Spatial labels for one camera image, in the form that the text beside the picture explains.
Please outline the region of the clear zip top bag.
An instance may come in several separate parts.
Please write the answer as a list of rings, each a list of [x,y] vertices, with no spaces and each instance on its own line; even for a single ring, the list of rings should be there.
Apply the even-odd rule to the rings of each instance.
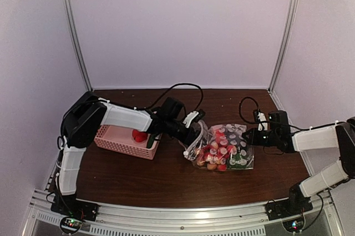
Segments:
[[[242,134],[246,125],[236,123],[207,127],[205,122],[194,124],[196,138],[185,148],[184,158],[200,169],[215,172],[251,170],[254,168],[254,149]]]

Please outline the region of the green fake cucumber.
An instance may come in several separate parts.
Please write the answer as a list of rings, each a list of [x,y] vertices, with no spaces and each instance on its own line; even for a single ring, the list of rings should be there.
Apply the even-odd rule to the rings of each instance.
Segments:
[[[160,134],[151,134],[148,138],[146,148],[151,149],[156,142],[160,141]]]

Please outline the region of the pink plastic basket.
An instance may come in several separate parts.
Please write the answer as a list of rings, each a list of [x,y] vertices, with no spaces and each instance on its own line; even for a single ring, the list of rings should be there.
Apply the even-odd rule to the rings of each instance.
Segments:
[[[103,125],[97,131],[94,142],[99,148],[153,160],[160,141],[156,142],[151,149],[147,149],[146,144],[150,134],[146,141],[136,143],[132,138],[132,131],[133,129],[129,128]]]

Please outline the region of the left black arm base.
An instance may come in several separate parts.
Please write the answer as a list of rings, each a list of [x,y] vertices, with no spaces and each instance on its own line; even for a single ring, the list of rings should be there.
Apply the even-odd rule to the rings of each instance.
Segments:
[[[96,221],[98,205],[96,203],[77,200],[76,195],[61,195],[56,192],[52,205],[52,212],[73,217],[79,220]]]

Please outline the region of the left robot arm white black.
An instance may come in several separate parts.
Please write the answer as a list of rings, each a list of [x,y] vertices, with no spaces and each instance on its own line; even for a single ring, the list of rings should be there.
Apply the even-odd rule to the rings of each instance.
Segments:
[[[197,128],[197,124],[205,112],[194,110],[183,120],[178,120],[183,107],[180,101],[170,97],[161,107],[151,110],[124,106],[100,98],[92,92],[84,93],[63,116],[60,126],[57,140],[61,151],[60,170],[55,181],[58,207],[68,216],[79,212],[76,184],[81,160],[101,126],[112,125],[148,134],[167,134],[188,147],[202,131]]]

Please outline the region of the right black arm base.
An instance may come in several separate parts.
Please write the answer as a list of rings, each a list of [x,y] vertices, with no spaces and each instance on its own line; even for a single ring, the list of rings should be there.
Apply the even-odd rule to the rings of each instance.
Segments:
[[[313,209],[310,197],[305,197],[299,184],[289,189],[288,198],[275,201],[269,200],[265,205],[265,211],[269,220],[288,218],[300,215]]]

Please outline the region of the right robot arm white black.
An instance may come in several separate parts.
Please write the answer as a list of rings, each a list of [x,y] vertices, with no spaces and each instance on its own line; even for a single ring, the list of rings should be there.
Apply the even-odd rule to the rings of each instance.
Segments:
[[[276,147],[284,153],[337,148],[339,159],[290,188],[284,209],[288,214],[297,214],[317,193],[354,179],[354,118],[318,127],[296,129],[289,124],[286,111],[273,111],[268,118],[262,113],[255,115],[257,128],[242,133],[249,145]]]

